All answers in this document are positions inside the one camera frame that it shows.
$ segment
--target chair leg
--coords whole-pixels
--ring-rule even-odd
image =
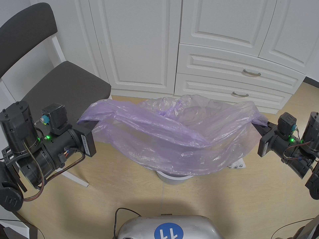
[[[67,177],[67,178],[71,179],[72,181],[75,181],[78,184],[81,184],[81,185],[83,185],[85,187],[87,187],[89,185],[86,181],[76,177],[75,175],[69,173],[68,171],[65,171],[64,173],[62,173],[62,175],[64,175],[65,177]]]

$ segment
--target logo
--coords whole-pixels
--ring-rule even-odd
[[[161,224],[154,232],[155,239],[183,239],[183,236],[183,229],[175,223]]]
[[[86,137],[84,135],[81,135],[81,138],[82,138],[83,146],[85,149],[85,153],[88,154],[89,156],[91,156],[90,151],[89,151],[89,147],[87,146]]]

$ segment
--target purple plastic bag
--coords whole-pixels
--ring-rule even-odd
[[[253,102],[234,105],[200,95],[138,105],[110,99],[90,105],[78,122],[98,120],[95,141],[110,143],[140,165],[176,175],[217,172],[248,154],[267,125]]]

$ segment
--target white packet on floor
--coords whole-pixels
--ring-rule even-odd
[[[241,158],[237,160],[236,162],[232,163],[231,165],[228,166],[229,168],[246,168],[244,160]]]

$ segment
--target blue circle logo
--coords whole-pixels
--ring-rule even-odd
[[[155,239],[183,239],[183,236],[183,229],[175,223],[161,224],[154,232]]]

